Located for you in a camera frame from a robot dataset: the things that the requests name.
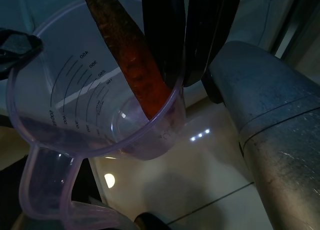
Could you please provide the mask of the grey robot leg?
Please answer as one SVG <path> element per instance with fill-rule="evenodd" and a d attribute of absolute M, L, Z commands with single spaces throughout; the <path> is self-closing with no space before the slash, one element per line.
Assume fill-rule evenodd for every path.
<path fill-rule="evenodd" d="M 272 227 L 320 230 L 320 85 L 241 41 L 209 71 Z"/>

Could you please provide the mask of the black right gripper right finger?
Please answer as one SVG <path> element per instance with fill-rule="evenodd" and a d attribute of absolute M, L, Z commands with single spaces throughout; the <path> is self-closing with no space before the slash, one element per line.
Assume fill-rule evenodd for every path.
<path fill-rule="evenodd" d="M 185 87 L 201 80 L 226 42 L 240 1 L 189 0 L 185 32 Z"/>

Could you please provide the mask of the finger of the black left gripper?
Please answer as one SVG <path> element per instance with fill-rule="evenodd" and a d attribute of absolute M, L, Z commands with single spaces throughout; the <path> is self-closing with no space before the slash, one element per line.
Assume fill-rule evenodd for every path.
<path fill-rule="evenodd" d="M 0 81 L 19 70 L 43 50 L 43 41 L 32 34 L 0 27 Z"/>

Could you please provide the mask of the pink transparent measuring jug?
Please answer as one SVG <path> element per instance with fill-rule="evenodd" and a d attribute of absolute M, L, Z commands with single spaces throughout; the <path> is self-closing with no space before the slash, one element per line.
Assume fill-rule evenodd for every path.
<path fill-rule="evenodd" d="M 41 52 L 21 61 L 7 81 L 10 121 L 29 143 L 19 201 L 26 215 L 59 220 L 65 230 L 138 230 L 111 207 L 72 201 L 84 159 L 165 154 L 186 120 L 182 81 L 147 119 L 105 45 L 84 0 L 48 18 L 34 33 Z"/>

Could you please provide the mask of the orange carrot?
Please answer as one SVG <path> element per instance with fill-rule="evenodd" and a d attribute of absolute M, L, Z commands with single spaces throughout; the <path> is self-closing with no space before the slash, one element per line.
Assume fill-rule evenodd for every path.
<path fill-rule="evenodd" d="M 171 94 L 145 36 L 118 0 L 85 0 L 99 32 L 145 116 L 152 119 Z"/>

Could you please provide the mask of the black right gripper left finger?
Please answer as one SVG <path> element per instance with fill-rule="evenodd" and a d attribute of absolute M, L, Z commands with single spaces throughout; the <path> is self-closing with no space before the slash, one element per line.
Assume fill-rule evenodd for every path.
<path fill-rule="evenodd" d="M 174 87 L 180 74 L 186 27 L 184 0 L 142 0 L 147 45 L 165 84 Z"/>

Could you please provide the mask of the black robot foot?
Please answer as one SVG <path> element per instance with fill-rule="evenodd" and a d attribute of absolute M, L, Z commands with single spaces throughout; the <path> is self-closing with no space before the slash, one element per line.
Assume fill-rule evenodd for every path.
<path fill-rule="evenodd" d="M 134 223 L 140 230 L 172 230 L 167 224 L 149 212 L 138 215 Z"/>

